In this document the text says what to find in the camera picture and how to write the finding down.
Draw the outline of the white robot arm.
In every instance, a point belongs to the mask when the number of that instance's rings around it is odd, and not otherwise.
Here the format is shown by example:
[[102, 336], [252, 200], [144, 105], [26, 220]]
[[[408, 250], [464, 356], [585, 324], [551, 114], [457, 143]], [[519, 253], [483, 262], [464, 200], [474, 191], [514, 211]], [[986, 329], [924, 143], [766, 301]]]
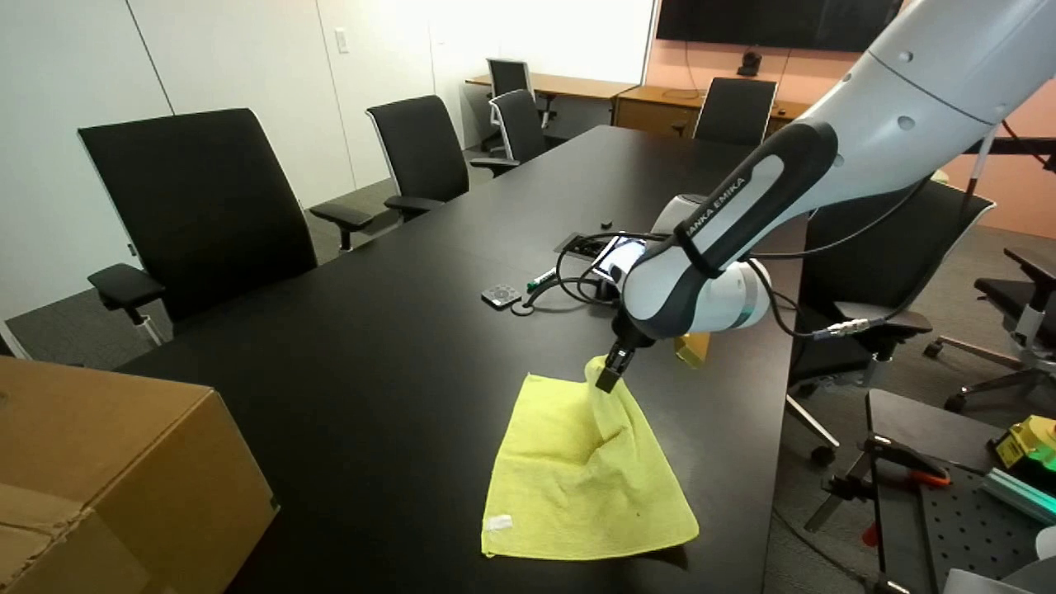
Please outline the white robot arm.
[[752, 328], [770, 275], [752, 247], [785, 220], [906, 191], [983, 143], [1056, 70], [1056, 0], [906, 0], [852, 70], [699, 200], [672, 195], [617, 268], [611, 394], [633, 350]]

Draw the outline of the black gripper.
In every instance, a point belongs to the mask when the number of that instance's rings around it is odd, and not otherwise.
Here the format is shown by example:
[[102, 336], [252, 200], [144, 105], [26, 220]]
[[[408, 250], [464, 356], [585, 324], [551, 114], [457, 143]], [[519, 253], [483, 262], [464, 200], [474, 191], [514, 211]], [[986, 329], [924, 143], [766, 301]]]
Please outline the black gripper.
[[612, 329], [612, 347], [606, 350], [605, 368], [594, 379], [600, 394], [611, 394], [619, 383], [619, 378], [633, 361], [633, 350], [652, 347], [652, 336], [646, 336], [627, 315], [617, 315], [611, 320], [611, 329]]

